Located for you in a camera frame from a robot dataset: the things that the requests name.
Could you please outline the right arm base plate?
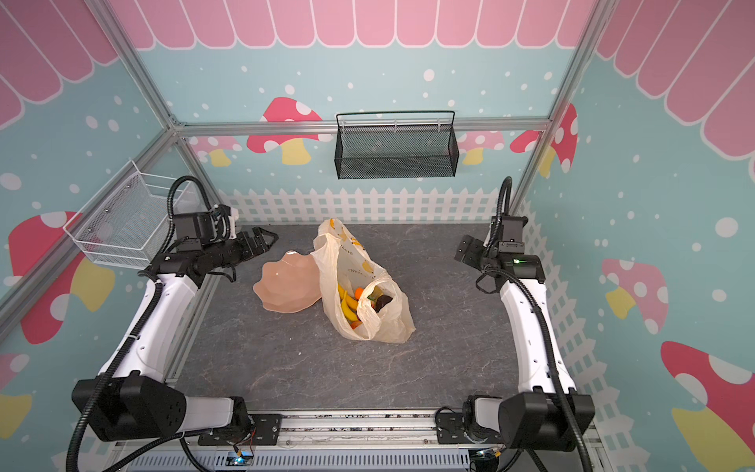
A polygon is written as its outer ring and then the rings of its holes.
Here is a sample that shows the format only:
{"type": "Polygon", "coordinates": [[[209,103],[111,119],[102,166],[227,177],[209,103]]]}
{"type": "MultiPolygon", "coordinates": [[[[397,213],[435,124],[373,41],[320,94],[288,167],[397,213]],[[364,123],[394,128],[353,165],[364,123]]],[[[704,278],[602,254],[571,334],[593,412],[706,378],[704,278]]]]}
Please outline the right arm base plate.
{"type": "Polygon", "coordinates": [[[436,441],[439,444],[500,444],[496,432],[470,433],[464,424],[464,414],[442,407],[434,416],[436,441]]]}

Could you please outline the long yellow banana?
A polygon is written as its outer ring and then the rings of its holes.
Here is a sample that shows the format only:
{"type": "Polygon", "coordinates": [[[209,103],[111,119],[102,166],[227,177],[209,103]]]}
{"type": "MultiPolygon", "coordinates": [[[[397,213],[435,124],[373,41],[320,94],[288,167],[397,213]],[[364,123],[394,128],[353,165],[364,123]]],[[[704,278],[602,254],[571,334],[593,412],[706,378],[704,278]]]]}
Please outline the long yellow banana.
{"type": "Polygon", "coordinates": [[[360,322],[357,315],[358,302],[341,285],[338,286],[338,294],[341,300],[341,310],[351,326],[360,322]]]}

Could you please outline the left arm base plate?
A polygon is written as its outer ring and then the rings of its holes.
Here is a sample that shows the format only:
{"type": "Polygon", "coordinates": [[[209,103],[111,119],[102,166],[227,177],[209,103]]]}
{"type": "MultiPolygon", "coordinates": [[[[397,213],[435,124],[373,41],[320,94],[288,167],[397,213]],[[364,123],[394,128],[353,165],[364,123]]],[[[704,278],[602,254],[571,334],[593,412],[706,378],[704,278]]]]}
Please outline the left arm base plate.
{"type": "Polygon", "coordinates": [[[247,414],[230,425],[213,429],[198,439],[200,446],[276,446],[281,432],[280,414],[247,414]]]}

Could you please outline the banana print plastic bag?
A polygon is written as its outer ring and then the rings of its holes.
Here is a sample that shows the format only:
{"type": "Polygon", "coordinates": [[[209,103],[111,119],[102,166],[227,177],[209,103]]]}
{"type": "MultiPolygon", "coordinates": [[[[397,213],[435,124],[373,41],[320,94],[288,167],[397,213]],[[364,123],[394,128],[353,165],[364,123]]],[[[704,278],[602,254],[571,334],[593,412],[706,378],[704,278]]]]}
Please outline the banana print plastic bag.
{"type": "Polygon", "coordinates": [[[311,256],[320,271],[324,312],[342,337],[395,344],[411,338],[416,328],[406,295],[342,221],[330,218],[320,225],[311,256]],[[339,285],[354,299],[356,289],[364,289],[362,298],[356,299],[360,322],[353,326],[342,313],[339,285]],[[392,301],[377,313],[374,306],[381,295],[391,296],[392,301]]]}

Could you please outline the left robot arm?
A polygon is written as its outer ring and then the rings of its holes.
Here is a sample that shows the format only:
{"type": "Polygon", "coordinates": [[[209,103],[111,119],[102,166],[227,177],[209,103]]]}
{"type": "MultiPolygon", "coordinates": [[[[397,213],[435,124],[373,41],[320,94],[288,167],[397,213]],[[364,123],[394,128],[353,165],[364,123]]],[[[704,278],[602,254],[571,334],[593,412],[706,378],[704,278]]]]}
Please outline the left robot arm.
{"type": "Polygon", "coordinates": [[[127,334],[98,375],[79,381],[72,399],[104,442],[160,439],[192,432],[239,443],[253,421],[237,396],[191,397],[167,385],[171,345],[207,277],[236,279],[236,267],[267,253],[276,233],[238,231],[229,206],[173,214],[170,239],[142,272],[149,283],[127,334]]]}

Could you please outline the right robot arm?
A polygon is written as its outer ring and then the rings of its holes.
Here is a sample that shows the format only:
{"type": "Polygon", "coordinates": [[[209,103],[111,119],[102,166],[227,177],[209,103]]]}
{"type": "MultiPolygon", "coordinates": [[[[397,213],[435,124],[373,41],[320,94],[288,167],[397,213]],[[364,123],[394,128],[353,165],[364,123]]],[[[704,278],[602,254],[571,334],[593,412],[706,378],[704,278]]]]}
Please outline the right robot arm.
{"type": "Polygon", "coordinates": [[[573,452],[595,416],[590,395],[578,393],[556,345],[547,308],[546,275],[523,242],[525,216],[496,216],[489,237],[470,235],[456,261],[491,277],[509,319],[518,363],[518,391],[509,398],[471,395],[463,406],[466,436],[509,448],[573,452]]]}

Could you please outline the dark brown avocado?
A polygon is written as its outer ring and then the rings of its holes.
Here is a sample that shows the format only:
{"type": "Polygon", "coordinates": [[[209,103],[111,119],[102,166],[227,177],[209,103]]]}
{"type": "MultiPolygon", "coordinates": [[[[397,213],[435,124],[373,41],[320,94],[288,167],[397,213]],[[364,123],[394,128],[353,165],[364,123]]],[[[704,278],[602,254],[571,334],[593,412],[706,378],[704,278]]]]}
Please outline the dark brown avocado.
{"type": "Polygon", "coordinates": [[[389,304],[392,301],[392,297],[389,295],[381,295],[375,302],[374,309],[377,313],[381,312],[387,304],[389,304]]]}

